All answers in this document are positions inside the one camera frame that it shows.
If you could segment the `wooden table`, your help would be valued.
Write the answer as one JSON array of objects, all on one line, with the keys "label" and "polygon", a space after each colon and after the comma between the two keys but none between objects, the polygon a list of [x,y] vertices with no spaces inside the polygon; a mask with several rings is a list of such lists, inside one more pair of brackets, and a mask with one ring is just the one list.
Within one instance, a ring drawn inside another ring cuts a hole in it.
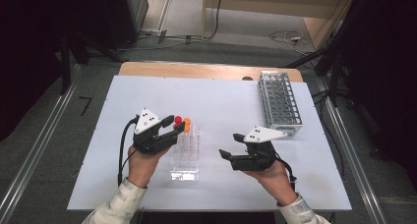
[{"label": "wooden table", "polygon": [[248,77],[256,81],[261,71],[280,71],[280,68],[174,62],[125,62],[119,70],[119,75],[216,80],[243,80]]}]

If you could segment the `wooden furniture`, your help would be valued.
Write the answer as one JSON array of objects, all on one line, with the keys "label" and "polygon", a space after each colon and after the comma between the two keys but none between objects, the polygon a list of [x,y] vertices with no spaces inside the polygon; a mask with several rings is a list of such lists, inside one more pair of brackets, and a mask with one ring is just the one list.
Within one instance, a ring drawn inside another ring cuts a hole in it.
[{"label": "wooden furniture", "polygon": [[[215,0],[203,0],[201,36],[206,32],[206,10]],[[331,32],[343,21],[353,0],[221,0],[226,10],[302,17],[316,49],[325,46]]]}]

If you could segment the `white board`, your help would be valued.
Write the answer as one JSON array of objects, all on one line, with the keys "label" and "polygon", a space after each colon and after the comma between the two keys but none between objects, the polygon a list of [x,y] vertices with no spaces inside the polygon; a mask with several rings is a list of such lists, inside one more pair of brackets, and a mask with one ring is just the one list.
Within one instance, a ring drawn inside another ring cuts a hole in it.
[{"label": "white board", "polygon": [[[319,211],[351,207],[308,87],[293,84],[303,126],[274,147],[290,164],[295,188]],[[176,182],[170,177],[172,155],[157,165],[141,203],[148,211],[272,211],[274,199],[253,178],[231,168],[222,150],[244,153],[234,135],[248,134],[264,122],[254,81],[114,77],[68,203],[71,210],[91,210],[117,190],[119,146],[133,137],[127,123],[148,108],[159,117],[180,115],[200,129],[200,179]]]}]

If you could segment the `person's right hand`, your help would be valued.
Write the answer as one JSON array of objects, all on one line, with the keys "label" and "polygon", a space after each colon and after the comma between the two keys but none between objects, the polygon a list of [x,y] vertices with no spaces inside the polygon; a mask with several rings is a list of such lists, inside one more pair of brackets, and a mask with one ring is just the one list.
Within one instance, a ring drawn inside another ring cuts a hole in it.
[{"label": "person's right hand", "polygon": [[285,167],[278,161],[265,171],[245,171],[245,174],[256,179],[280,206],[289,205],[297,199]]}]

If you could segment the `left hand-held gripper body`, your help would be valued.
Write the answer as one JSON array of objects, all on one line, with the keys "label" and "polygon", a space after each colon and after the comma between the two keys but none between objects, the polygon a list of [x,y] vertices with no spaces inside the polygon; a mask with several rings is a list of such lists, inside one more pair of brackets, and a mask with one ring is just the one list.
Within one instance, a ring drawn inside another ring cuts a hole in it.
[{"label": "left hand-held gripper body", "polygon": [[142,110],[133,136],[133,146],[140,153],[158,154],[177,143],[178,137],[172,140],[167,137],[169,132],[163,135],[159,133],[159,129],[162,128],[161,120],[149,109]]}]

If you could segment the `black stand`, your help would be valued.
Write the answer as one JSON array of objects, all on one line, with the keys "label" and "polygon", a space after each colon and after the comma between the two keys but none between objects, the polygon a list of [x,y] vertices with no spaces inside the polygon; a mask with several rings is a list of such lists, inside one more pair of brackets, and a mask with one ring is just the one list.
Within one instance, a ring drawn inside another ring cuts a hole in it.
[{"label": "black stand", "polygon": [[330,73],[328,97],[332,105],[336,107],[337,82],[340,73],[341,55],[338,52],[337,44],[335,42],[328,44],[327,46],[313,53],[307,54],[304,57],[301,57],[299,60],[286,65],[286,68],[295,69],[317,58],[320,58],[320,60],[317,66],[314,68],[314,72],[318,77],[322,77],[325,74]]},{"label": "black stand", "polygon": [[99,53],[107,56],[111,60],[124,63],[125,60],[112,53],[110,50],[100,45],[92,38],[81,33],[78,30],[67,28],[60,40],[61,46],[61,79],[62,87],[60,94],[63,95],[68,91],[71,85],[71,71],[70,71],[70,54],[73,54],[76,61],[80,64],[87,64],[89,62],[89,54],[86,50],[87,46],[92,47]]}]

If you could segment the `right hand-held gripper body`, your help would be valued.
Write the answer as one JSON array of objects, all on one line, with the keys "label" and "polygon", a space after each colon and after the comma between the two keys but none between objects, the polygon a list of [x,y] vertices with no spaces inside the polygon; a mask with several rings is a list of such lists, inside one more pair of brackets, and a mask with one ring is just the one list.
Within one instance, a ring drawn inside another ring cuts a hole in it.
[{"label": "right hand-held gripper body", "polygon": [[247,147],[246,155],[233,155],[230,161],[233,170],[240,171],[265,171],[275,161],[280,161],[272,140],[287,138],[288,134],[283,131],[256,126],[245,137]]}]

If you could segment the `grey power strip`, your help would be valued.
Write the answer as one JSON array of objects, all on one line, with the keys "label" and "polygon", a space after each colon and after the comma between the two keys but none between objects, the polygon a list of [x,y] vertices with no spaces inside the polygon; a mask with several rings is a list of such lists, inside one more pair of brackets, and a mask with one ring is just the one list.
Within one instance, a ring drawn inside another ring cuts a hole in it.
[{"label": "grey power strip", "polygon": [[142,29],[139,31],[140,36],[155,36],[162,38],[166,36],[166,33],[166,29]]}]

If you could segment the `person's left hand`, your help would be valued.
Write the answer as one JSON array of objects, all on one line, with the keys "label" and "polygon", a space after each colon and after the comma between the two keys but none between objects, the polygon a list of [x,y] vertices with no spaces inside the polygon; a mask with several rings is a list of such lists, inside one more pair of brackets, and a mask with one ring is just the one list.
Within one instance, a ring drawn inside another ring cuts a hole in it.
[{"label": "person's left hand", "polygon": [[145,189],[153,175],[159,159],[168,151],[164,149],[162,152],[154,155],[142,154],[133,146],[129,147],[129,175],[128,181],[139,187]]}]

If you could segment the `metal test tube rack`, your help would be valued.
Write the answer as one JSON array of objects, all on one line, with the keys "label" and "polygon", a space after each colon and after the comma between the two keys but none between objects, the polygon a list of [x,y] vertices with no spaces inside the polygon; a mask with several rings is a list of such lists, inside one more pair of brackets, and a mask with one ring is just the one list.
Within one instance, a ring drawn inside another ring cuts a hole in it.
[{"label": "metal test tube rack", "polygon": [[258,89],[265,125],[294,137],[302,128],[303,123],[288,74],[261,71]]}]

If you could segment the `clear plastic tube rack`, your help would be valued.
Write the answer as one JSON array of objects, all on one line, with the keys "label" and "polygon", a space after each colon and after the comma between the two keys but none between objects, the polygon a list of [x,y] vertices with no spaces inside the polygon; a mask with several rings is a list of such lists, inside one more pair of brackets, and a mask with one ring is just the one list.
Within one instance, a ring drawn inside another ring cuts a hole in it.
[{"label": "clear plastic tube rack", "polygon": [[174,146],[170,176],[176,182],[198,182],[200,180],[200,128],[191,120],[189,133],[181,133]]}]

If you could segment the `aluminium rail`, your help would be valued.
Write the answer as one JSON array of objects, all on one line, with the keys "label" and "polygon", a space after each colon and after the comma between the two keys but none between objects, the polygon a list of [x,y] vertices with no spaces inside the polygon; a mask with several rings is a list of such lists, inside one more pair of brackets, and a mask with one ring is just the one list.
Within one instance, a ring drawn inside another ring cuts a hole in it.
[{"label": "aluminium rail", "polygon": [[48,146],[55,128],[60,122],[60,119],[72,98],[84,68],[85,65],[76,64],[74,66],[70,75],[73,81],[68,86],[68,89],[58,97],[23,165],[6,190],[5,196],[2,198],[0,203],[0,224],[5,224],[12,216],[12,213],[24,193],[31,176],[44,153],[44,150]]},{"label": "aluminium rail", "polygon": [[372,224],[387,224],[387,219],[347,133],[339,110],[331,102],[326,103],[326,108]]}]

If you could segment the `black cabinet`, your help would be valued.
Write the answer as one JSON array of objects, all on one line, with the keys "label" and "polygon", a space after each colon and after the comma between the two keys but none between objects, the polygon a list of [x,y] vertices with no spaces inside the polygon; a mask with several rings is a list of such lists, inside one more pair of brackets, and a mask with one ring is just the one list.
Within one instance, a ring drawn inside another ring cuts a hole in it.
[{"label": "black cabinet", "polygon": [[149,9],[149,0],[103,0],[110,27],[110,46],[124,48],[135,42]]}]

